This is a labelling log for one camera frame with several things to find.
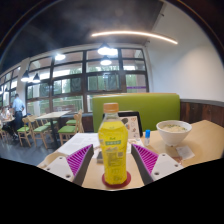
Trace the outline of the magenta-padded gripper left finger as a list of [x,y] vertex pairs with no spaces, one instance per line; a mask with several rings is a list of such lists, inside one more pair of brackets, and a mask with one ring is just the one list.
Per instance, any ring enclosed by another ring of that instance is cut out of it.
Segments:
[[90,144],[67,157],[58,156],[45,171],[81,186],[93,155],[93,145]]

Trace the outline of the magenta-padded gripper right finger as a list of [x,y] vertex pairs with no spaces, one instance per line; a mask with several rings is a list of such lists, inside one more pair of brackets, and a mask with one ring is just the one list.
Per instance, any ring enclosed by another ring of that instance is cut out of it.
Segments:
[[131,154],[145,185],[183,169],[183,166],[168,154],[156,154],[136,144],[131,145]]

